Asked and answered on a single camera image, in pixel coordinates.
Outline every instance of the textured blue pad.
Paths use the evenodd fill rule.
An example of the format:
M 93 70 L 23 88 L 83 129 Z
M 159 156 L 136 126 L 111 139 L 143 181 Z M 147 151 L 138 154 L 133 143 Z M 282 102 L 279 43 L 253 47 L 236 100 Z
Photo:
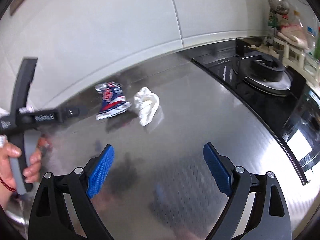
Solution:
M 91 199 L 98 194 L 107 177 L 107 174 L 115 158 L 115 151 L 112 146 L 107 148 L 100 158 L 99 163 L 94 168 L 88 180 L 87 195 Z
M 230 197 L 232 194 L 231 176 L 219 159 L 219 153 L 216 153 L 207 143 L 203 147 L 203 157 L 220 192 L 226 194 L 227 197 Z

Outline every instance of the finger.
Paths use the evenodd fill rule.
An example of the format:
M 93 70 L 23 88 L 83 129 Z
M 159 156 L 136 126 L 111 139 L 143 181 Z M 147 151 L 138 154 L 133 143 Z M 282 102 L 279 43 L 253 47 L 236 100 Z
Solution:
M 30 156 L 30 163 L 35 164 L 41 160 L 41 151 L 36 149 L 36 151 Z
M 8 159 L 8 157 L 17 158 L 21 155 L 21 150 L 12 143 L 5 143 L 3 148 L 0 149 L 1 160 Z
M 40 137 L 38 140 L 38 147 L 46 147 L 48 145 L 48 141 L 44 137 Z
M 11 143 L 6 143 L 3 148 L 0 149 L 0 174 L 2 179 L 12 179 L 9 157 L 19 157 L 20 155 L 20 149 Z
M 40 168 L 41 168 L 41 163 L 37 162 L 37 163 L 31 165 L 30 167 L 25 168 L 23 171 L 23 176 L 30 177 L 30 176 L 38 173 L 40 171 Z
M 37 182 L 37 181 L 39 181 L 39 177 L 40 177 L 40 174 L 39 174 L 39 173 L 34 174 L 34 175 L 30 176 L 30 177 L 27 177 L 27 178 L 25 179 L 25 182 L 26 182 L 26 183 L 34 183 L 34 182 Z

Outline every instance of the white tiled wall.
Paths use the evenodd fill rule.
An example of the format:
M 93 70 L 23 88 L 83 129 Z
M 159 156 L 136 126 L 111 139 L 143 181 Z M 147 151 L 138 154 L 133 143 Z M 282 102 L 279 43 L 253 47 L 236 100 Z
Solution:
M 263 34 L 268 0 L 174 0 L 185 47 Z
M 0 21 L 0 107 L 8 110 L 23 57 L 39 58 L 31 101 L 54 107 L 183 45 L 262 35 L 267 18 L 267 0 L 26 0 Z

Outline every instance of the white cloth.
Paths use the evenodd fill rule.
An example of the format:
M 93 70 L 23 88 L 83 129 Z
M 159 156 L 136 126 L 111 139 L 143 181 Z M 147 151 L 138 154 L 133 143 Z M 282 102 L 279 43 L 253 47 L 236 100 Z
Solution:
M 159 97 L 148 88 L 141 88 L 133 97 L 135 107 L 139 110 L 139 119 L 142 126 L 152 121 L 159 107 Z

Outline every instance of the hanging utensil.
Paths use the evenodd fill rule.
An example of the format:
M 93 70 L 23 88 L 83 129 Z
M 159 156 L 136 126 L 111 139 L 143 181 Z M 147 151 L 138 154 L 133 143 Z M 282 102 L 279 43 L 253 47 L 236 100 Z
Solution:
M 280 15 L 286 15 L 289 12 L 289 3 L 287 0 L 268 0 L 272 11 Z

